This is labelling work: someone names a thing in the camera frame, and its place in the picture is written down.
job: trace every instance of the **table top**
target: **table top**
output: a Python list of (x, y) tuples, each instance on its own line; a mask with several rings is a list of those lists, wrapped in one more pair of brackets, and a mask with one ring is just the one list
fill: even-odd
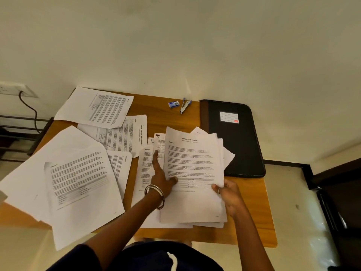
[[(175, 99), (129, 93), (122, 94), (134, 96), (133, 104), (128, 112), (129, 116), (147, 115), (148, 137), (153, 137), (154, 133), (165, 133), (167, 126), (183, 132), (191, 132), (196, 126), (200, 126), (199, 102), (192, 102), (192, 104), (187, 107), (186, 111), (183, 114), (180, 114), (180, 107), (170, 109), (168, 106), (168, 103)], [(70, 125), (77, 126), (77, 124), (73, 122), (54, 121), (36, 151), (50, 141), (57, 133)], [(137, 166), (138, 158), (133, 158), (123, 200), (125, 210), (129, 210), (131, 207)], [(276, 232), (273, 225), (264, 179), (226, 178), (238, 184), (243, 199), (255, 221), (263, 245), (265, 247), (277, 247)], [(51, 229), (51, 226), (48, 224), (37, 222), (30, 215), (6, 203), (0, 204), (0, 225)], [(168, 240), (237, 244), (234, 221), (229, 214), (228, 222), (224, 224), (224, 228), (200, 226), (194, 226), (192, 229), (140, 228), (136, 233), (136, 236)]]

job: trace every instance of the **white label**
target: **white label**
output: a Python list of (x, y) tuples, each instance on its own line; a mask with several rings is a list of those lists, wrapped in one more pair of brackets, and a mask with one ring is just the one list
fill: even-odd
[(239, 123), (237, 113), (219, 112), (222, 122)]

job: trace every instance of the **person's left hand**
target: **person's left hand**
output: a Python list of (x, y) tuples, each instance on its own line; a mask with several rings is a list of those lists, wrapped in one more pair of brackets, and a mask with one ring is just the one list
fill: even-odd
[(155, 171), (155, 175), (152, 177), (151, 184), (154, 184), (157, 187), (159, 187), (164, 194), (164, 198), (166, 198), (169, 196), (170, 192), (172, 191), (172, 187), (178, 182), (178, 178), (175, 176), (167, 181), (167, 179), (165, 178), (164, 171), (158, 163), (158, 150), (156, 150), (153, 154), (152, 164)]

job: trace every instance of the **black cable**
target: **black cable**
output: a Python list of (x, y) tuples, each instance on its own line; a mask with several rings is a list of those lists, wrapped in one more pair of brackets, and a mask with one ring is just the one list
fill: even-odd
[(22, 93), (22, 92), (23, 92), (23, 91), (20, 91), (20, 93), (19, 93), (19, 99), (20, 99), (21, 102), (22, 102), (23, 104), (25, 104), (27, 107), (29, 107), (30, 109), (34, 110), (34, 112), (35, 112), (35, 118), (34, 118), (35, 129), (36, 129), (36, 131), (37, 131), (39, 134), (41, 134), (41, 132), (39, 131), (38, 127), (36, 126), (36, 119), (38, 118), (38, 112), (37, 112), (35, 109), (33, 109), (31, 106), (29, 106), (27, 103), (25, 103), (25, 102), (23, 101), (23, 99), (21, 99), (21, 93)]

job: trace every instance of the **bangle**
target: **bangle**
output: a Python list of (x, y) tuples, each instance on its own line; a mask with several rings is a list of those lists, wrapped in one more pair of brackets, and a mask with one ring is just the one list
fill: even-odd
[(154, 185), (154, 184), (148, 185), (148, 186), (146, 187), (146, 189), (144, 189), (144, 196), (147, 195), (149, 189), (151, 189), (151, 188), (154, 189), (154, 190), (156, 190), (156, 191), (159, 193), (159, 195), (162, 197), (162, 204), (161, 204), (159, 207), (157, 207), (157, 209), (162, 209), (163, 206), (164, 206), (164, 194), (163, 194), (163, 191), (162, 191), (159, 187), (157, 187), (157, 186)]

